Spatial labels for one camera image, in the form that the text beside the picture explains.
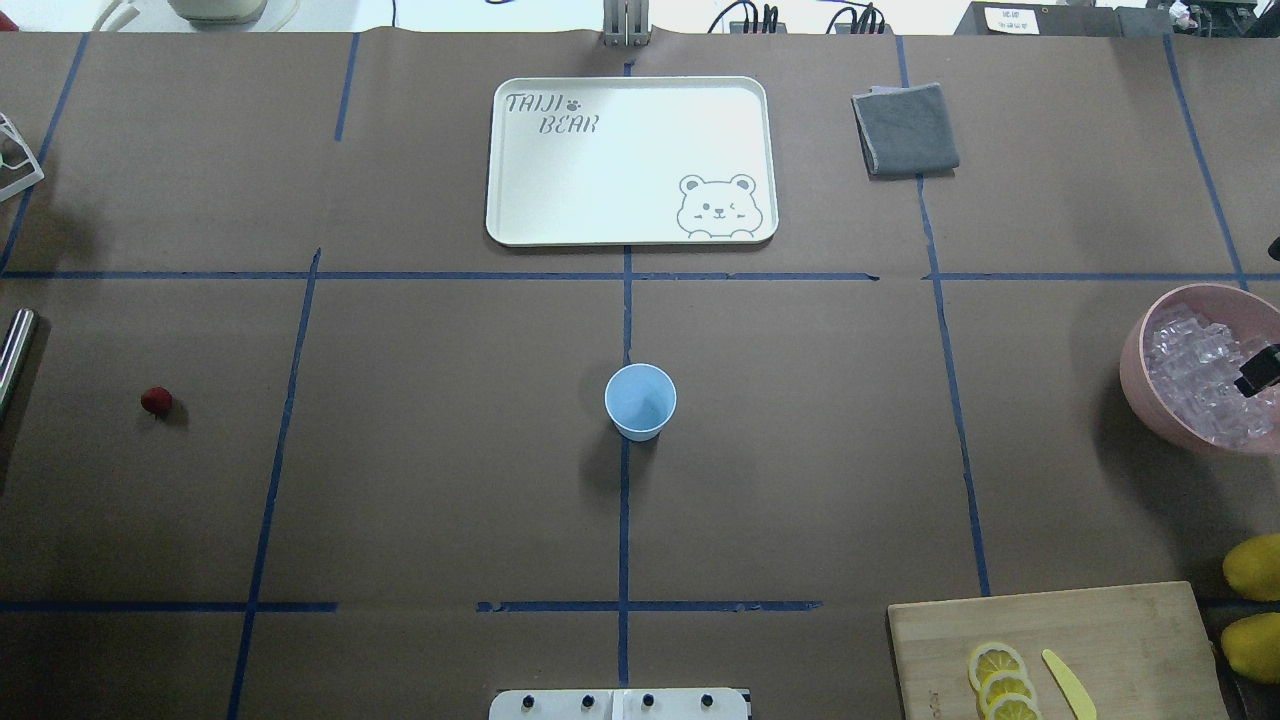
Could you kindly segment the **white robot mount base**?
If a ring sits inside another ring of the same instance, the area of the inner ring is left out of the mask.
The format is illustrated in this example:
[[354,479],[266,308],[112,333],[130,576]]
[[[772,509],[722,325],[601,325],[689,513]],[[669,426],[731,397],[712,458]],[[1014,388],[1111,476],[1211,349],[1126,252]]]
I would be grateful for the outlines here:
[[489,719],[751,719],[746,691],[730,687],[579,688],[499,692]]

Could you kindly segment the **red strawberry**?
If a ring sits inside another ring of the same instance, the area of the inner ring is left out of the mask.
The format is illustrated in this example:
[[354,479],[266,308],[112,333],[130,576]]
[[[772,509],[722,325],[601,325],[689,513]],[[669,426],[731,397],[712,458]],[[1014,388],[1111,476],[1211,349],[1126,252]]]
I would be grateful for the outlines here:
[[174,396],[169,389],[161,386],[154,386],[147,388],[140,396],[141,407],[154,415],[164,418],[172,413],[175,406]]

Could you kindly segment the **light blue plastic cup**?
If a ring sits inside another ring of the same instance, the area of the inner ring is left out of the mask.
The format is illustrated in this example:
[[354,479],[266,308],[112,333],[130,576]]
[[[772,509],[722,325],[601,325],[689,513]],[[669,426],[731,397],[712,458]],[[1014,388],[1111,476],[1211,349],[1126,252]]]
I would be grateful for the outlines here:
[[617,432],[631,442],[646,442],[669,423],[678,406],[675,382],[663,369],[634,363],[605,383],[604,407]]

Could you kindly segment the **lemon slice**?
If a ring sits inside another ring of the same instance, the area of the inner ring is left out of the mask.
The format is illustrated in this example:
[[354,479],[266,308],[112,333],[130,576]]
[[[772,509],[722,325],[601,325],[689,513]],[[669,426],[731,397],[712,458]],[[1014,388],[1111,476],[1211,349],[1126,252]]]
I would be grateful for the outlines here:
[[983,714],[988,714],[1005,696],[1016,696],[1027,700],[1033,708],[1038,708],[1037,691],[1029,678],[1015,671],[993,673],[987,676],[978,691],[978,707]]
[[1007,693],[995,697],[986,708],[987,720],[1041,720],[1038,703],[1027,694]]
[[1000,673],[1014,673],[1024,676],[1027,662],[1024,657],[1010,644],[1000,641],[988,641],[975,646],[966,661],[966,673],[970,688],[980,691],[986,683]]

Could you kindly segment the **whole yellow lemon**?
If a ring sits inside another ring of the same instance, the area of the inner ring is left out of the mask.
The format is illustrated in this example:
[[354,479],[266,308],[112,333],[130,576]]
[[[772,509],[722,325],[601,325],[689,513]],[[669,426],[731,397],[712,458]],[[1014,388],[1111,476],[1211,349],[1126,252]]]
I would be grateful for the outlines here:
[[1251,537],[1222,559],[1222,577],[1240,597],[1254,602],[1279,601],[1279,533]]
[[1261,612],[1225,626],[1220,647],[1230,669],[1249,682],[1279,683],[1279,612]]

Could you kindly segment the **grey folded cloth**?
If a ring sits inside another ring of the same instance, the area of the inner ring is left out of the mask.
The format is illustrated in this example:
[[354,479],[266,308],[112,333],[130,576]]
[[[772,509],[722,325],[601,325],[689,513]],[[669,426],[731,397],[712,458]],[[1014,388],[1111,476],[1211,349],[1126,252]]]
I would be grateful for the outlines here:
[[931,176],[960,167],[940,83],[874,86],[865,94],[852,96],[851,106],[870,176]]

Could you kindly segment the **white bear serving tray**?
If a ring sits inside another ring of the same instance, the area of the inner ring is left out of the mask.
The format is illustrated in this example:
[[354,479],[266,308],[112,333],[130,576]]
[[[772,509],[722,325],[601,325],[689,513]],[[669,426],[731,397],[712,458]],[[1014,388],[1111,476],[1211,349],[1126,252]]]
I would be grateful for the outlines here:
[[485,225],[509,249],[764,242],[780,225],[765,90],[746,76],[507,79]]

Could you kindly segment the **aluminium frame post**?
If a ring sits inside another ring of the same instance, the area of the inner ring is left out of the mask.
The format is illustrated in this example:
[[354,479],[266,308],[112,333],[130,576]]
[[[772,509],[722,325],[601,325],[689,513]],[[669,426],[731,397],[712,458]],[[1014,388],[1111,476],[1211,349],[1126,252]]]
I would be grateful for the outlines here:
[[652,3],[603,0],[602,44],[607,47],[643,47],[652,41]]

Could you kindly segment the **wooden cutting board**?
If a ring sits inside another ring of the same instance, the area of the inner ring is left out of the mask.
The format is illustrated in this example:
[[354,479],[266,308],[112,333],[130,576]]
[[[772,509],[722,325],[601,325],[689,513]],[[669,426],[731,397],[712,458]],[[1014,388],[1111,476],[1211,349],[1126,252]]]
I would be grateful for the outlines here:
[[973,650],[997,641],[1027,661],[1046,719],[1070,719],[1042,653],[1076,675],[1102,719],[1225,719],[1212,643],[1187,582],[896,603],[890,637],[905,716],[977,719]]

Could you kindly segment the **yellow plastic knife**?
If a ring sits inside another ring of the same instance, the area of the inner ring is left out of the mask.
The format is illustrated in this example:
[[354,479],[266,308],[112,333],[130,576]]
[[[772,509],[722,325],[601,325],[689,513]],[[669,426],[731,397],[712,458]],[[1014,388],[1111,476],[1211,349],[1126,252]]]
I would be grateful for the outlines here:
[[1091,693],[1070,666],[1050,648],[1042,650],[1041,657],[1074,717],[1080,720],[1098,719],[1098,710]]

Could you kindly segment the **steel muddler black tip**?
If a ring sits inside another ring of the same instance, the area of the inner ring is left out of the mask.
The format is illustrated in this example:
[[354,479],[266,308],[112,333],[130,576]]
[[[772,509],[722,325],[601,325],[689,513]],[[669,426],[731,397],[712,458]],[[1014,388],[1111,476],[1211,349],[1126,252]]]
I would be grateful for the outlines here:
[[31,307],[19,307],[8,328],[1,354],[1,416],[15,392],[22,364],[38,325],[38,314]]

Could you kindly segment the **pink bowl of ice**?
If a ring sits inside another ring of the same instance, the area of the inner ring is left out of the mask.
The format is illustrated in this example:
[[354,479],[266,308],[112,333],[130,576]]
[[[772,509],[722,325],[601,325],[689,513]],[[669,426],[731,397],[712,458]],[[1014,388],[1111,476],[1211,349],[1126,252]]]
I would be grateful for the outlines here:
[[1120,382],[1135,415],[1161,438],[1203,454],[1277,455],[1277,384],[1253,398],[1240,366],[1277,345],[1277,307],[1225,284],[1185,284],[1132,328]]

